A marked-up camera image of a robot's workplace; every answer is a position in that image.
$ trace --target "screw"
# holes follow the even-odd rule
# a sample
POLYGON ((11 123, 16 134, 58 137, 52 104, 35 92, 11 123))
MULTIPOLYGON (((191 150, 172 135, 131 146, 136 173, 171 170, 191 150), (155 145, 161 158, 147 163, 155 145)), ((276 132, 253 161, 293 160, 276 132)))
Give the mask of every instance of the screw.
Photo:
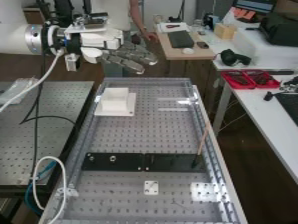
POLYGON ((116 156, 111 156, 111 157, 110 157, 110 161, 111 161, 112 163, 116 162, 116 159, 117 159, 116 156))

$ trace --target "keyboard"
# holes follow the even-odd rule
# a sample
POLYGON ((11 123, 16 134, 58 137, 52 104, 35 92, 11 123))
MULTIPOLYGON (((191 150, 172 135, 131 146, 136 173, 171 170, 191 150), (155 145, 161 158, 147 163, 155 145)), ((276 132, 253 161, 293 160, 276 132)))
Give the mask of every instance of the keyboard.
POLYGON ((168 34, 173 48, 193 48, 195 41, 187 31, 177 31, 168 34))
POLYGON ((280 93, 276 97, 298 126, 298 94, 280 93))

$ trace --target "person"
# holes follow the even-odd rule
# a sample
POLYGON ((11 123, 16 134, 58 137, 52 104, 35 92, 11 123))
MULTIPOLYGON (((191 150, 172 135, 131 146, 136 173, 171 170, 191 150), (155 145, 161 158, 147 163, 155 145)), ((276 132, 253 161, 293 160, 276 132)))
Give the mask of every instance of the person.
MULTIPOLYGON (((144 27, 139 0, 92 0, 92 12, 108 12, 110 27, 124 31, 125 41, 131 41, 132 18, 145 40, 159 42, 157 35, 144 27)), ((107 77, 123 77, 127 73, 123 67, 115 64, 103 63, 103 67, 107 77)))

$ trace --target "computer monitor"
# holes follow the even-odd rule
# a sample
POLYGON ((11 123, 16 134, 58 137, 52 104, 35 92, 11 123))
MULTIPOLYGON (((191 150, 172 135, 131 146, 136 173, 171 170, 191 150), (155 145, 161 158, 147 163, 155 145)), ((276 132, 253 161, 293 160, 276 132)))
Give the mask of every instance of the computer monitor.
POLYGON ((277 0, 235 0, 235 7, 268 14, 273 11, 277 0))

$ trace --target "red tray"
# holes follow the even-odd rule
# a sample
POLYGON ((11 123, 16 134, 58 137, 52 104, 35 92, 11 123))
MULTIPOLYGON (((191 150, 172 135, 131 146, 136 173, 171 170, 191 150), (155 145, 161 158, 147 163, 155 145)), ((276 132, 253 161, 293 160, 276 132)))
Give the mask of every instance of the red tray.
POLYGON ((281 83, 263 70, 245 70, 245 75, 253 80, 257 88, 276 89, 280 88, 281 83))
POLYGON ((239 70, 224 71, 221 75, 235 89, 255 89, 256 83, 249 76, 239 70))

